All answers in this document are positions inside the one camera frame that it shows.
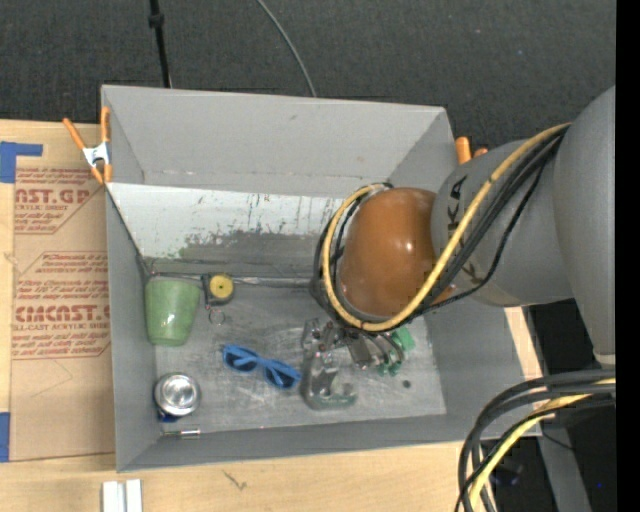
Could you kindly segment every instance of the sunglasses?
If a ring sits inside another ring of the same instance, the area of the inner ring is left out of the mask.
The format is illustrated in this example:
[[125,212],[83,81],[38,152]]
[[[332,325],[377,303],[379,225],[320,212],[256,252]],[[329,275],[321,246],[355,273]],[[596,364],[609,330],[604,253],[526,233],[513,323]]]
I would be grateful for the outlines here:
[[225,345],[222,360],[229,368],[241,373],[250,373],[262,366],[265,380],[278,389],[291,389],[301,377],[292,366],[275,359],[264,359],[257,352],[239,345]]

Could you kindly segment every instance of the gray box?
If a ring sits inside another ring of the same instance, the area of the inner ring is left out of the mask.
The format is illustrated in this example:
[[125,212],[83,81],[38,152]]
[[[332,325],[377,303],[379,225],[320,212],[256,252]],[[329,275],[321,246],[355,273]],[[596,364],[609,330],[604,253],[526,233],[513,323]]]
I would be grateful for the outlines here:
[[[473,300],[415,320],[417,348],[401,374],[357,375],[358,402],[344,410],[313,411],[298,393],[221,361],[221,346],[235,342],[301,364],[304,323],[324,315],[306,288],[322,227],[367,183],[437,191],[456,166],[444,109],[102,92],[114,166],[107,236],[118,471],[461,440],[484,403],[522,381],[504,312]],[[144,266],[227,272],[236,293],[213,321],[199,309],[183,347],[154,346]],[[190,374],[203,390],[199,409],[173,424],[158,421],[152,400],[154,383],[170,371]],[[190,429],[200,435],[167,435]]]

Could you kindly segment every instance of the blue tape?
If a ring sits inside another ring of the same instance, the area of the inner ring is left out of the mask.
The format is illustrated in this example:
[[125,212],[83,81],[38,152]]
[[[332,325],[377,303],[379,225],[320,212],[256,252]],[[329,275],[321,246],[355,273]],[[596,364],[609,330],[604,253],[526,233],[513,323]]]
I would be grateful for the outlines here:
[[0,182],[15,183],[18,156],[42,156],[42,144],[0,142]]
[[9,413],[0,412],[0,462],[9,462]]

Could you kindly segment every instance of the soda can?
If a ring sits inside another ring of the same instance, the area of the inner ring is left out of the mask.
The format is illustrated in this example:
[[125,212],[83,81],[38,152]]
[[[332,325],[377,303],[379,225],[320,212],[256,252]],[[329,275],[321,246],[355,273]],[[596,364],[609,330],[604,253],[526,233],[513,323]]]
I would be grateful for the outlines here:
[[196,380],[184,373],[163,375],[153,390],[158,413],[163,421],[188,416],[200,405],[202,393]]

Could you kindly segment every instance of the green cup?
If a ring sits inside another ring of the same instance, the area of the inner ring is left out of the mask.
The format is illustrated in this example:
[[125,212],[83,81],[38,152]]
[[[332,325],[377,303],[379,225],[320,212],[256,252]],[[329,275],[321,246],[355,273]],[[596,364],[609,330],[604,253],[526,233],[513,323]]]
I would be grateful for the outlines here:
[[201,287],[185,279],[156,277],[144,289],[147,336],[156,345],[184,345],[191,334]]

